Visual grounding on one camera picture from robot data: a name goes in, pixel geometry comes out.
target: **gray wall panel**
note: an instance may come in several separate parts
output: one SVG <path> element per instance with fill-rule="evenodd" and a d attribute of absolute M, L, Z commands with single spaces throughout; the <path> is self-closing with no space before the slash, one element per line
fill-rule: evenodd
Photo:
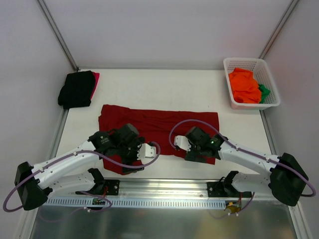
<path fill-rule="evenodd" d="M 47 0 L 80 67 L 222 69 L 258 57 L 290 0 Z"/>
<path fill-rule="evenodd" d="M 266 111 L 279 153 L 289 152 L 319 189 L 319 1 L 303 0 L 271 49 L 268 62 L 282 104 Z M 314 238 L 318 237 L 318 197 L 302 207 Z"/>
<path fill-rule="evenodd" d="M 36 1 L 0 2 L 0 203 L 16 167 L 47 156 L 62 108 L 57 96 L 71 71 Z M 10 208 L 21 202 L 14 195 Z M 0 209 L 0 238 L 13 237 L 21 211 Z"/>

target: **folded black cloth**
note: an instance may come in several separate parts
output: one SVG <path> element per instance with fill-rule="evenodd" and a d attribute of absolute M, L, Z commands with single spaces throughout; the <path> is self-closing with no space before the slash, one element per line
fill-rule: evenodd
<path fill-rule="evenodd" d="M 59 105 L 64 109 L 89 106 L 94 86 L 95 77 L 92 71 L 68 74 L 58 97 Z"/>

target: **tabletop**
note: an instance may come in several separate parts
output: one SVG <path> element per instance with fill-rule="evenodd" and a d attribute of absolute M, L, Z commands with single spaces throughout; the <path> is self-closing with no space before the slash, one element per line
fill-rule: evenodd
<path fill-rule="evenodd" d="M 92 103 L 89 107 L 69 110 L 57 156 L 74 149 L 99 130 L 98 117 L 105 104 L 144 110 L 218 112 L 223 135 L 246 147 L 270 153 L 260 112 L 231 109 L 224 71 L 91 71 L 100 73 Z M 86 166 L 87 169 L 90 167 L 99 168 L 105 177 L 127 178 L 219 179 L 232 170 L 254 173 L 224 160 L 216 160 L 215 165 L 210 165 L 165 155 L 143 171 L 126 176 L 105 170 L 101 160 Z"/>

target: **dark red fabric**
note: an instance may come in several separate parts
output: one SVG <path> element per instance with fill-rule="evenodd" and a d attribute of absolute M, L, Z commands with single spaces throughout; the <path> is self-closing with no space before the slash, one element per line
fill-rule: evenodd
<path fill-rule="evenodd" d="M 175 150 L 168 142 L 170 130 L 182 120 L 196 119 L 205 121 L 219 130 L 218 114 L 215 112 L 185 112 L 185 111 L 155 111 L 133 110 L 121 106 L 104 105 L 99 117 L 100 131 L 110 131 L 131 123 L 144 137 L 146 142 L 155 141 L 160 145 L 162 155 L 175 155 L 184 158 L 184 150 Z M 172 141 L 177 135 L 185 135 L 193 126 L 198 126 L 214 136 L 216 133 L 206 125 L 197 122 L 186 122 L 176 128 L 172 134 Z M 104 168 L 114 167 L 104 160 Z M 207 163 L 215 164 L 214 158 L 207 159 Z"/>
<path fill-rule="evenodd" d="M 92 72 L 92 73 L 93 73 L 93 76 L 94 76 L 94 78 L 95 78 L 95 85 L 94 85 L 94 89 L 93 89 L 93 92 L 92 92 L 92 95 L 91 95 L 91 98 L 90 98 L 90 99 L 92 99 L 92 97 L 93 97 L 93 95 L 94 95 L 95 89 L 96 89 L 96 87 L 97 87 L 97 85 L 98 85 L 99 78 L 100 78 L 100 73 L 96 73 L 96 72 Z"/>

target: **plastic basket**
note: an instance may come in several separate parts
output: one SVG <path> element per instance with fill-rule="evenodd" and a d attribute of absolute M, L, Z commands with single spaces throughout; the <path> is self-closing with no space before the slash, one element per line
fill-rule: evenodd
<path fill-rule="evenodd" d="M 236 67 L 252 71 L 254 74 L 254 79 L 259 84 L 263 84 L 267 89 L 270 90 L 270 93 L 265 98 L 265 101 L 263 104 L 245 104 L 245 103 L 238 103 L 234 100 L 228 74 L 232 73 Z M 237 109 L 237 110 L 241 110 L 241 109 L 264 110 L 271 106 L 278 106 L 280 104 L 278 90 L 275 85 L 274 79 L 270 73 L 270 70 L 267 66 L 266 61 L 262 59 L 257 59 L 257 58 L 231 57 L 231 58 L 226 58 L 224 60 L 224 68 L 225 68 L 225 74 L 227 78 L 231 108 Z"/>

